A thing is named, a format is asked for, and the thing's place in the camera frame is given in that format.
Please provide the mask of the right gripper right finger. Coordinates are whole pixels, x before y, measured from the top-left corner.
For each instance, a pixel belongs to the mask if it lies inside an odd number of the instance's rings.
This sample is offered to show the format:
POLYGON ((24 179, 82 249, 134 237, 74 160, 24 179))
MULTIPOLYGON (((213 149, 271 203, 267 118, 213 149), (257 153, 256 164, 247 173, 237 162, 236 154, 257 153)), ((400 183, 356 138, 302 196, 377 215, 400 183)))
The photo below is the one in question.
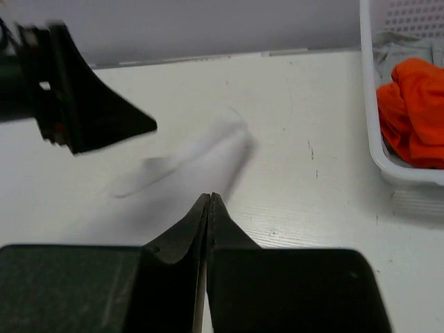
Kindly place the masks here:
POLYGON ((373 270, 353 249, 262 248, 212 194, 207 294, 215 332, 390 332, 373 270))

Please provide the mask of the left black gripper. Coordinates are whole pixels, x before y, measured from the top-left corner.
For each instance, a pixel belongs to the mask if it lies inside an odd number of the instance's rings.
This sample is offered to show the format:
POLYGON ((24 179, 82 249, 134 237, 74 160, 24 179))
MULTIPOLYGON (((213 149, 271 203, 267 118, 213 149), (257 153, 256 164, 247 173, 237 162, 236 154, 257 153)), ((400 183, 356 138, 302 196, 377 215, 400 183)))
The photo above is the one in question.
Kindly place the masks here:
POLYGON ((1 122, 35 119, 43 138, 87 153, 157 131, 157 122, 92 71, 64 24, 1 21, 1 122))

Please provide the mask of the white t shirt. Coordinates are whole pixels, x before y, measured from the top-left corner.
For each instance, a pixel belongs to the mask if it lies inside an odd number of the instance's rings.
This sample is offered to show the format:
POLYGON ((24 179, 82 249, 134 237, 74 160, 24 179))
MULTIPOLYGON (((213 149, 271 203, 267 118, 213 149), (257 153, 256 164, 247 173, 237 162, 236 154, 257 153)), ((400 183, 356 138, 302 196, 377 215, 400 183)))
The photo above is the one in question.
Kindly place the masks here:
POLYGON ((110 185, 110 195, 126 198, 184 172, 183 180, 203 177, 209 171, 222 185, 230 187, 249 160, 255 140, 238 112, 226 110, 209 128, 168 156, 143 159, 134 170, 123 174, 110 185))

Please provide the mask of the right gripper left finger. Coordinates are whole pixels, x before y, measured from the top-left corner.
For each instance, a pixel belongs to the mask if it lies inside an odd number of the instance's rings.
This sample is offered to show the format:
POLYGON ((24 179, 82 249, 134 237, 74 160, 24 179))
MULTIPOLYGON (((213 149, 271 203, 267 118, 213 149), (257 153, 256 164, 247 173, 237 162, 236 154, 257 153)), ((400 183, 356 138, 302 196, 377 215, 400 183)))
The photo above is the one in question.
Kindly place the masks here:
POLYGON ((1 249, 2 332, 199 332, 210 196, 143 246, 1 249))

